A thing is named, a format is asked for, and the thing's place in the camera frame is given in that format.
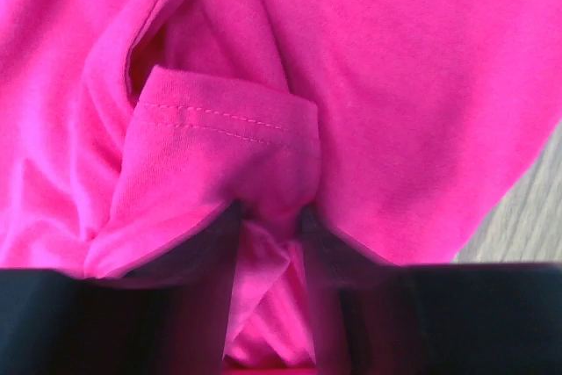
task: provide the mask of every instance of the clothing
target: clothing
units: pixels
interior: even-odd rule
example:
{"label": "clothing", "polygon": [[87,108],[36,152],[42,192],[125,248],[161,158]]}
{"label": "clothing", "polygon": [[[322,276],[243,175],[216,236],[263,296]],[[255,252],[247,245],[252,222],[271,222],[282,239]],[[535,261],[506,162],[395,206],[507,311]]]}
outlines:
{"label": "clothing", "polygon": [[0,265],[115,278],[246,207],[227,353],[313,362],[292,237],[450,260],[562,110],[559,0],[1,0]]}

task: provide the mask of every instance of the wood grain surface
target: wood grain surface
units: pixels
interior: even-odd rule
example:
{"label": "wood grain surface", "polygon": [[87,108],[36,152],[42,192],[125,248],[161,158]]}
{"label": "wood grain surface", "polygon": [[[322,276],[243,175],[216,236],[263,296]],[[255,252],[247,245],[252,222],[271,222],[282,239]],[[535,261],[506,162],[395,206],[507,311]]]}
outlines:
{"label": "wood grain surface", "polygon": [[455,262],[562,261],[562,125]]}

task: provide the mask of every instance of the t-shirt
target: t-shirt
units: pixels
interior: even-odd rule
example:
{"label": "t-shirt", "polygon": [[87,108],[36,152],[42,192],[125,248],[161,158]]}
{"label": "t-shirt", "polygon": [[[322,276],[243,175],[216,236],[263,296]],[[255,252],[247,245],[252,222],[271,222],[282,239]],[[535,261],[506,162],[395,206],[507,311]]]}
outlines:
{"label": "t-shirt", "polygon": [[313,362],[299,211],[450,260],[562,110],[560,0],[0,0],[0,265],[121,277],[235,199],[240,365]]}

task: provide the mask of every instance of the wooden floor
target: wooden floor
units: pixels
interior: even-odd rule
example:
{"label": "wooden floor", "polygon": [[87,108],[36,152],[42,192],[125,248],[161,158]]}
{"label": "wooden floor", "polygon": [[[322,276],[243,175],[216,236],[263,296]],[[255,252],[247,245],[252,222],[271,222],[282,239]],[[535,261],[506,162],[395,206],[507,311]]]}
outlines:
{"label": "wooden floor", "polygon": [[562,261],[562,126],[455,261]]}

